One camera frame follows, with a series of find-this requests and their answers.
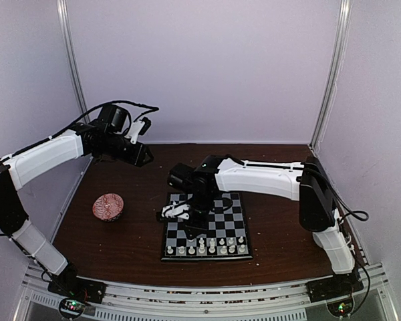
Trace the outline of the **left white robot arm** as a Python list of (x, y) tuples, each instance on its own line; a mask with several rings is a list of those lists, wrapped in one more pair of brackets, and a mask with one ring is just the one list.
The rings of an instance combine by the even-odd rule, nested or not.
[(57, 276), (56, 284), (69, 297), (83, 290), (71, 263), (52, 244), (52, 225), (35, 210), (35, 201), (47, 211), (71, 195), (77, 171), (85, 157), (108, 156), (114, 160), (142, 167), (153, 156), (139, 141), (151, 126), (147, 115), (156, 107), (141, 105), (139, 116), (126, 109), (129, 102), (115, 100), (92, 108), (99, 114), (90, 122), (76, 118), (70, 124), (17, 152), (0, 157), (0, 237), (6, 237), (48, 274)]

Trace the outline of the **black grey chessboard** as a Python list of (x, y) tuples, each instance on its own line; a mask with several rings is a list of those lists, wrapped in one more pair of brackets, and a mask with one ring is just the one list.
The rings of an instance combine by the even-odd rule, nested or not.
[[(161, 249), (162, 261), (229, 261), (253, 258), (247, 218), (240, 193), (223, 193), (221, 197), (215, 200), (214, 211), (209, 214), (209, 230), (206, 234), (201, 234), (189, 240), (183, 227), (184, 220), (182, 219), (170, 219), (164, 223)], [(243, 243), (239, 243), (240, 236), (244, 237)], [(232, 245), (228, 244), (230, 237), (233, 237), (235, 241)], [(204, 239), (205, 245), (199, 245), (200, 238)], [(216, 252), (214, 253), (209, 253), (211, 238), (216, 241)], [(226, 254), (221, 254), (220, 252), (223, 246), (219, 244), (221, 238), (225, 239)], [(244, 253), (239, 251), (239, 246), (242, 244), (245, 245)], [(172, 246), (174, 250), (171, 255), (166, 252), (168, 246)], [(185, 253), (182, 255), (178, 253), (180, 246), (185, 247)], [(190, 246), (195, 249), (195, 253), (192, 255), (188, 253)], [(234, 253), (229, 253), (230, 246), (235, 246)], [(198, 253), (199, 247), (205, 247), (206, 253), (204, 255)]]

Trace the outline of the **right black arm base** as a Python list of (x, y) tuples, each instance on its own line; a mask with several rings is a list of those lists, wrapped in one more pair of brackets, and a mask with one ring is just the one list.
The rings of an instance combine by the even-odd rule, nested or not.
[(348, 317), (355, 308), (354, 293), (364, 289), (358, 271), (334, 274), (328, 278), (306, 283), (311, 303), (327, 302), (328, 312), (335, 317)]

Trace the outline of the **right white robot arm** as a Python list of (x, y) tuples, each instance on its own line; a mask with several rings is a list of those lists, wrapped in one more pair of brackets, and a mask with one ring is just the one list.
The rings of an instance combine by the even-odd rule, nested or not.
[(354, 284), (355, 259), (350, 238), (343, 230), (338, 201), (319, 160), (264, 163), (240, 160), (231, 155), (209, 155), (197, 167), (178, 163), (171, 168), (167, 183), (189, 194), (181, 203), (167, 205), (161, 219), (181, 218), (187, 236), (193, 238), (208, 229), (207, 215), (223, 192), (250, 192), (273, 195), (299, 203), (299, 223), (330, 260), (336, 276), (329, 281), (335, 295), (345, 294)]

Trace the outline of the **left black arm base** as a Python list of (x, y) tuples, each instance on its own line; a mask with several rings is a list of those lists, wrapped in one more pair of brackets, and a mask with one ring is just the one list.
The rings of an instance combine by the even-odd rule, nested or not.
[(103, 282), (70, 276), (64, 278), (48, 274), (50, 281), (47, 290), (59, 294), (58, 312), (66, 320), (75, 320), (85, 312), (94, 310), (94, 304), (101, 304), (106, 292)]

